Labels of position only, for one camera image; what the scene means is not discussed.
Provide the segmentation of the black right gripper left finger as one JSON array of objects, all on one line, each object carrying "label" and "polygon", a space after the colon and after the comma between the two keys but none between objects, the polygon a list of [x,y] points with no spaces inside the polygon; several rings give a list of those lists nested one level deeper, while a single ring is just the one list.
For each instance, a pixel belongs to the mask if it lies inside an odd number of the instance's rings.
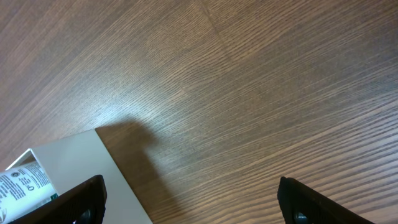
[{"label": "black right gripper left finger", "polygon": [[94,175],[11,224],[102,224],[107,199],[102,175]]}]

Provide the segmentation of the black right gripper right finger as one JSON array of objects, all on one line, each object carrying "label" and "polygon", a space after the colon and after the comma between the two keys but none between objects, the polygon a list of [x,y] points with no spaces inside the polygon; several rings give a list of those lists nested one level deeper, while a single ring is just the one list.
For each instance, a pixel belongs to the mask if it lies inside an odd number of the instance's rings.
[{"label": "black right gripper right finger", "polygon": [[291,177],[280,178],[277,199],[286,223],[373,224]]}]

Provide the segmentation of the white lotion tube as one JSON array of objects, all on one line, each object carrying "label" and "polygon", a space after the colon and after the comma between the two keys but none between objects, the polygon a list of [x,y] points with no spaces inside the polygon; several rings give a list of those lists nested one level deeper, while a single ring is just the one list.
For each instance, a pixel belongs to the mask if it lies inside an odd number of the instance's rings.
[{"label": "white lotion tube", "polygon": [[1,172],[1,223],[10,223],[58,195],[38,162]]}]

